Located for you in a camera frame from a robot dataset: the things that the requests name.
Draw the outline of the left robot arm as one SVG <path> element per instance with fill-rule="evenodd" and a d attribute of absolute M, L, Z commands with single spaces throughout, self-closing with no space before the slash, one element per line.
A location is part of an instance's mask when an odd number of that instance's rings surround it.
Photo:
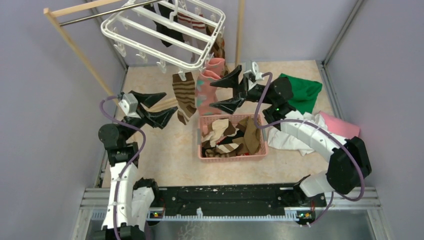
<path fill-rule="evenodd" d="M 101 113 L 111 120 L 98 130 L 98 138 L 107 153 L 110 170 L 110 190 L 106 216 L 101 229 L 93 235 L 95 240 L 147 240 L 146 228 L 150 207 L 160 202 L 160 191 L 153 178 L 136 177 L 141 151 L 145 142 L 138 145 L 128 139 L 139 132 L 147 139 L 142 127 L 163 129 L 177 107 L 150 112 L 166 96 L 165 92 L 139 93 L 130 91 L 111 95 L 101 100 Z"/>

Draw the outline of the brown striped sock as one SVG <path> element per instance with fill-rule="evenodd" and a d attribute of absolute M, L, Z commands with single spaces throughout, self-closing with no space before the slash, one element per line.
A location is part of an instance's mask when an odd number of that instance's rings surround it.
<path fill-rule="evenodd" d="M 191 72 L 185 73 L 185 81 L 179 74 L 172 76 L 172 88 L 178 104 L 177 118 L 187 125 L 190 118 L 196 113 L 195 81 Z"/>

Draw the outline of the pink sock with teal spots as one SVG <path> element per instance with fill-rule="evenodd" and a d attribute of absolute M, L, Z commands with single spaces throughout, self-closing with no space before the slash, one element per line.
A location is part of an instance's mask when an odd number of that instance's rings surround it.
<path fill-rule="evenodd" d="M 214 57 L 205 65 L 206 70 L 212 71 L 219 77 L 224 77 L 227 74 L 226 61 L 224 58 Z"/>

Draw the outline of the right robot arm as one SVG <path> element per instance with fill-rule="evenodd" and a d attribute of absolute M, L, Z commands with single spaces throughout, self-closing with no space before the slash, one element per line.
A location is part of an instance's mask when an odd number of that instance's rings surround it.
<path fill-rule="evenodd" d="M 354 136 L 350 139 L 336 135 L 311 122 L 289 104 L 293 97 L 288 77 L 273 78 L 271 72 L 261 73 L 256 68 L 243 73 L 241 65 L 211 87 L 232 89 L 232 98 L 211 103 L 210 106 L 233 114 L 244 102 L 256 103 L 257 117 L 262 103 L 268 108 L 262 111 L 266 125 L 295 137 L 328 162 L 326 171 L 308 175 L 293 187 L 293 200 L 299 206 L 307 206 L 314 196 L 335 192 L 352 202 L 359 201 L 365 193 L 365 178 L 372 172 L 364 141 Z"/>

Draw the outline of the white plastic clip hanger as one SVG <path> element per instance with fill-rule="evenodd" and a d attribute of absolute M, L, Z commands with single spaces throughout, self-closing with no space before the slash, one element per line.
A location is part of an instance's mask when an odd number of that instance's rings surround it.
<path fill-rule="evenodd" d="M 185 0 L 186 1 L 186 7 L 189 11 L 194 11 L 195 10 L 195 5 L 191 3 L 192 0 Z M 154 22 L 144 16 L 139 16 L 137 15 L 133 10 L 126 10 L 122 13 L 123 17 L 126 17 L 136 23 L 142 24 L 148 28 L 151 28 L 159 33 L 165 34 L 169 37 L 172 37 L 174 39 L 177 39 L 181 42 L 184 42 L 186 44 L 192 45 L 194 47 L 197 48 L 203 48 L 206 44 L 200 40 L 194 39 L 190 36 L 187 35 L 183 35 L 181 33 L 178 33 L 174 30 L 170 30 L 167 27 Z M 187 16 L 179 14 L 178 15 L 178 19 L 177 21 L 180 24 L 186 25 L 189 28 L 193 28 L 196 31 L 199 31 L 203 34 L 206 34 L 206 25 L 194 20 L 190 20 L 188 19 Z M 110 29 L 115 30 L 118 34 L 127 37 L 131 40 L 135 40 L 139 43 L 145 44 L 148 47 L 154 48 L 156 50 L 159 50 L 161 52 L 164 52 L 165 54 L 169 54 L 172 57 L 175 57 L 177 59 L 180 59 L 184 62 L 188 62 L 188 63 L 194 63 L 198 60 L 198 56 L 194 55 L 193 53 L 186 51 L 185 49 L 182 49 L 178 46 L 172 45 L 169 42 L 166 42 L 164 40 L 159 40 L 155 37 L 149 36 L 144 32 L 141 32 L 139 30 L 136 30 L 132 27 L 126 27 L 124 26 L 122 23 L 120 23 L 119 21 L 115 21 L 114 24 L 112 24 L 110 26 Z M 144 62 L 148 61 L 148 57 L 149 55 L 146 56 L 146 60 L 143 60 Z"/>

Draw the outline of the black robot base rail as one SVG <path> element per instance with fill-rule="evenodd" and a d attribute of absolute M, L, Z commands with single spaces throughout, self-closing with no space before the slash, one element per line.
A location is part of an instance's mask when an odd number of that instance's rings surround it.
<path fill-rule="evenodd" d="M 338 193 L 320 193 L 303 203 L 294 199 L 293 184 L 245 184 L 160 187 L 146 213 L 159 222 L 293 222 L 313 223 L 324 210 L 359 211 L 381 208 L 377 191 L 366 187 L 358 201 Z"/>

